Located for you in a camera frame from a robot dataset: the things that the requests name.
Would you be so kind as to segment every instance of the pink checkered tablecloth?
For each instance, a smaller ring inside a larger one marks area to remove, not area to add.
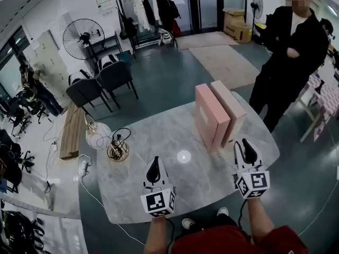
[[[320,85],[320,80],[320,78],[312,74],[310,75],[306,85],[306,87],[309,88],[315,96],[317,103],[320,105],[320,111],[324,116],[321,124],[315,128],[314,141],[317,140],[329,119],[332,116],[335,116],[339,109],[339,87],[335,84],[328,85],[325,83],[322,86],[321,94],[318,94],[314,89]]]

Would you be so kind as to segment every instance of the cardboard box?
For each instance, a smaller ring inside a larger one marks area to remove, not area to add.
[[[246,119],[247,112],[222,81],[211,83],[211,90],[230,117],[227,131],[221,142],[224,147],[235,141]]]
[[[245,23],[245,12],[233,8],[224,8],[224,13],[224,32],[237,42],[250,42],[252,27]]]
[[[225,109],[206,84],[195,87],[195,124],[207,147],[213,152],[221,147],[230,121]]]

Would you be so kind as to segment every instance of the red shirt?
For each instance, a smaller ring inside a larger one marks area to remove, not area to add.
[[[236,226],[217,226],[181,237],[172,254],[308,254],[300,238],[288,227],[273,230],[258,245],[251,244],[245,232]]]

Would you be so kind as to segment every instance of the ceiling light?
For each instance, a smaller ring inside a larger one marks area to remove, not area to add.
[[[327,5],[327,7],[329,8],[329,11],[331,11],[331,13],[332,13],[334,16],[338,17],[338,14],[335,12],[335,10],[334,10],[330,5]]]

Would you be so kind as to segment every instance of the wooden pallet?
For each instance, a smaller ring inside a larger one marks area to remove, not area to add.
[[[71,103],[68,107],[63,137],[61,140],[60,159],[66,160],[79,156],[80,133],[85,123],[85,112]]]

